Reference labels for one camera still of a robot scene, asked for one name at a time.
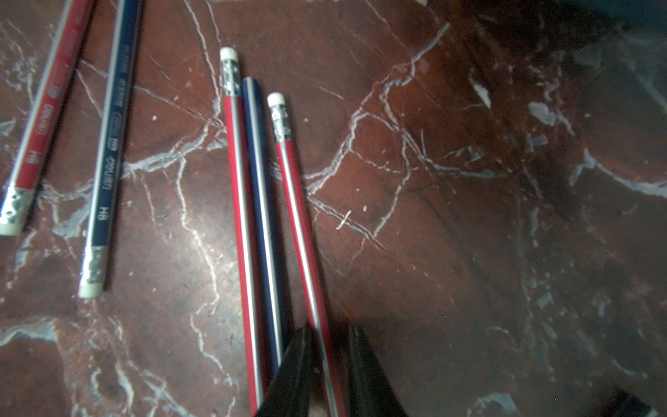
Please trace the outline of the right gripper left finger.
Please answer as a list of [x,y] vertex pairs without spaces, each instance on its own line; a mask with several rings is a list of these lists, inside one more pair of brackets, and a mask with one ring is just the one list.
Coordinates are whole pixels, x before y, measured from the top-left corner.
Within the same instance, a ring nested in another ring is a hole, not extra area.
[[283,362],[256,417],[306,417],[314,380],[313,330],[299,328],[288,345]]

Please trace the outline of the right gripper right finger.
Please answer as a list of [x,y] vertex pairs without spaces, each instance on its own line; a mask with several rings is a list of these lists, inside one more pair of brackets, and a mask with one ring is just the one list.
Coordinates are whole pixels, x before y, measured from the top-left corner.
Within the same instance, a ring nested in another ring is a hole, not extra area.
[[362,328],[348,328],[350,416],[402,416],[406,411],[392,389]]

